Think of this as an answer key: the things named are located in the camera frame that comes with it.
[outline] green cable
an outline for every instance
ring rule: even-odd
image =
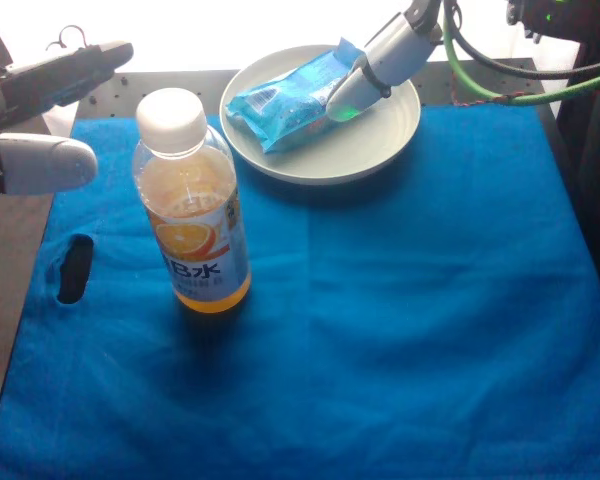
[[[501,93],[492,92],[484,88],[482,85],[478,84],[462,68],[462,65],[460,64],[458,56],[456,55],[456,51],[453,47],[451,32],[449,32],[449,29],[447,28],[446,20],[444,22],[444,48],[447,52],[447,57],[449,57],[449,64],[451,65],[451,68],[455,72],[460,83],[462,83],[469,91],[471,91],[472,93],[484,100],[501,99],[503,97]],[[592,92],[596,89],[600,89],[600,76],[555,92],[542,93],[537,95],[524,95],[521,97],[512,97],[509,100],[503,101],[502,103],[514,107],[541,105],[544,103],[551,103],[560,100],[568,100],[570,98]]]

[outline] white plate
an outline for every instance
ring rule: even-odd
[[[316,142],[282,154],[262,152],[255,135],[242,133],[228,121],[225,106],[238,93],[307,63],[332,45],[281,50],[241,70],[220,101],[220,123],[229,143],[258,170],[292,183],[330,185],[369,175],[388,165],[407,145],[420,121],[420,99],[413,84],[393,88],[360,117],[342,124]]]

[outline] bottle cap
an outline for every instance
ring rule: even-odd
[[[159,153],[186,152],[207,134],[202,102],[183,88],[164,88],[144,97],[136,120],[144,144]]]

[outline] bottle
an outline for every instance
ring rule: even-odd
[[[188,90],[147,95],[136,119],[133,178],[175,294],[197,312],[228,310],[251,284],[231,151]]]

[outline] blue package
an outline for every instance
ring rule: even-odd
[[[282,79],[239,93],[226,106],[229,121],[253,132],[265,153],[299,147],[332,129],[327,98],[362,51],[345,40]]]

